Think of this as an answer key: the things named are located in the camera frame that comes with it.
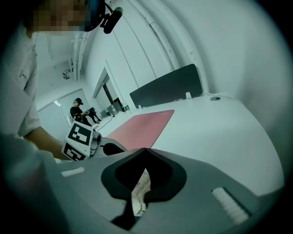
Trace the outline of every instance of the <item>black cap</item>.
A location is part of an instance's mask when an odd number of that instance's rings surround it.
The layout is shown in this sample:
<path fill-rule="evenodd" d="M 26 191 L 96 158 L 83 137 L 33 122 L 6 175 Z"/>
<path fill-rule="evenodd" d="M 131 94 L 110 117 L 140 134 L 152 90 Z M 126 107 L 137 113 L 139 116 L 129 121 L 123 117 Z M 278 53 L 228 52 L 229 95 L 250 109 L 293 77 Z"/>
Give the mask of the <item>black cap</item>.
<path fill-rule="evenodd" d="M 82 101 L 81 101 L 81 99 L 80 99 L 79 97 L 76 98 L 76 99 L 74 100 L 74 102 L 77 102 L 78 104 L 83 105 L 83 103 L 82 103 Z"/>
<path fill-rule="evenodd" d="M 96 28 L 102 22 L 105 10 L 105 0 L 89 0 L 85 11 L 85 22 L 79 26 L 79 30 L 89 32 Z"/>

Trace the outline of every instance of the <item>white shirt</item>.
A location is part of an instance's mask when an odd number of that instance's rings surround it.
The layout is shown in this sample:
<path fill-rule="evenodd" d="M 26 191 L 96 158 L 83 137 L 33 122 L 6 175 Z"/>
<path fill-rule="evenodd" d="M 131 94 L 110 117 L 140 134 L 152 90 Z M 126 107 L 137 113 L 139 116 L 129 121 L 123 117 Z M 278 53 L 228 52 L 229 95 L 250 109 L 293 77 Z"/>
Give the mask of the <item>white shirt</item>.
<path fill-rule="evenodd" d="M 0 132 L 25 136 L 41 126 L 35 106 L 38 86 L 35 34 L 28 38 L 23 22 L 0 58 Z"/>

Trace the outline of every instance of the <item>small white clip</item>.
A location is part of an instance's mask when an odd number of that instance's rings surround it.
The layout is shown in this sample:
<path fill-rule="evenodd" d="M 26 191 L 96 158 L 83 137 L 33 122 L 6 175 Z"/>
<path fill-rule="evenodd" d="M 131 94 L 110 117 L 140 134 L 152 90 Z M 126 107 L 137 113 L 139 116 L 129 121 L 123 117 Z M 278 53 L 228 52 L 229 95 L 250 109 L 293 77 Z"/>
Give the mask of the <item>small white clip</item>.
<path fill-rule="evenodd" d="M 186 99 L 192 99 L 190 92 L 186 93 Z"/>

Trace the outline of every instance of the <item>computer monitor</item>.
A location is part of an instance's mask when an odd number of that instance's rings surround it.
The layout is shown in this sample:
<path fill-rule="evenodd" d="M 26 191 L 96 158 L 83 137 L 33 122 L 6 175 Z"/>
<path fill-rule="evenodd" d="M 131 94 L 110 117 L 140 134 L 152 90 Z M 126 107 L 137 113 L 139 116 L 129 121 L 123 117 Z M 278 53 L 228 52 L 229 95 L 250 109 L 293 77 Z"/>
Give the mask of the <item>computer monitor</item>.
<path fill-rule="evenodd" d="M 112 111 L 112 106 L 107 107 L 107 110 L 110 115 L 114 115 L 114 112 Z"/>
<path fill-rule="evenodd" d="M 120 103 L 119 103 L 118 101 L 115 101 L 115 102 L 113 103 L 113 106 L 115 107 L 117 113 L 119 113 L 119 112 L 123 112 L 122 107 L 121 107 L 121 105 L 120 105 Z"/>
<path fill-rule="evenodd" d="M 103 118 L 106 118 L 106 117 L 107 117 L 106 111 L 102 111 L 100 114 L 101 114 L 101 116 L 102 116 Z"/>
<path fill-rule="evenodd" d="M 110 106 L 107 108 L 107 110 L 108 110 L 108 112 L 110 113 L 110 115 L 114 115 L 114 112 L 113 112 L 113 110 L 112 110 L 112 106 L 115 107 L 117 113 L 119 113 L 119 112 L 123 112 L 122 107 L 120 106 L 120 103 L 116 101 L 116 102 L 114 102 L 112 105 L 110 105 Z"/>

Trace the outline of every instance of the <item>white table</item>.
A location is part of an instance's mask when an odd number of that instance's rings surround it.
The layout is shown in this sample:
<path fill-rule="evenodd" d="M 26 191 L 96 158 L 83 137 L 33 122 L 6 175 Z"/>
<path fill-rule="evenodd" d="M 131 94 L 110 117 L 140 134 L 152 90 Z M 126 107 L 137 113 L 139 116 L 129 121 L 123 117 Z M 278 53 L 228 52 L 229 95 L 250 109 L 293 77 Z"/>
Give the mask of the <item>white table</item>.
<path fill-rule="evenodd" d="M 114 117 L 104 126 L 111 119 L 107 117 L 95 129 L 106 137 L 134 115 L 173 109 L 153 149 L 207 162 L 258 196 L 283 187 L 279 157 L 259 122 L 237 100 L 210 98 L 201 96 L 144 108 Z"/>

